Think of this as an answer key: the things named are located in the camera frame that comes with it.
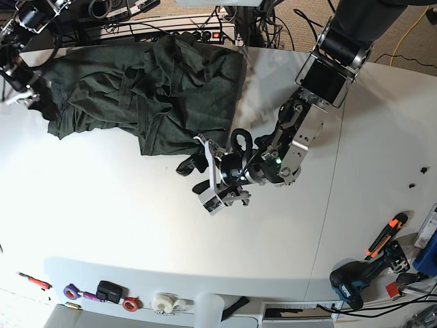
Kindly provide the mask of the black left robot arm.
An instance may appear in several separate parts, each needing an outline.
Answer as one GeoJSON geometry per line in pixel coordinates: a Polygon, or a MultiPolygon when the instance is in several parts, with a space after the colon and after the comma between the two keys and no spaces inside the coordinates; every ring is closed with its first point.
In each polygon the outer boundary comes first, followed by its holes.
{"type": "Polygon", "coordinates": [[[418,1],[340,1],[316,36],[295,78],[298,88],[279,109],[273,132],[254,139],[236,128],[228,150],[212,144],[180,163],[177,173],[219,169],[216,193],[221,199],[243,185],[295,183],[326,108],[342,105],[374,42],[413,5],[418,1]]]}

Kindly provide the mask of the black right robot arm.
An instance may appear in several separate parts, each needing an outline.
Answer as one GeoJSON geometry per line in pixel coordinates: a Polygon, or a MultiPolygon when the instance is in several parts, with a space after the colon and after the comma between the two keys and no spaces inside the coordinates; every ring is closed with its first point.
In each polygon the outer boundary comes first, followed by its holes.
{"type": "Polygon", "coordinates": [[[19,94],[35,98],[38,93],[32,85],[36,72],[45,69],[54,60],[61,47],[63,31],[59,17],[71,1],[17,1],[11,19],[1,28],[1,77],[19,94]],[[51,56],[43,64],[28,66],[20,54],[46,28],[53,29],[55,45],[51,56]]]}

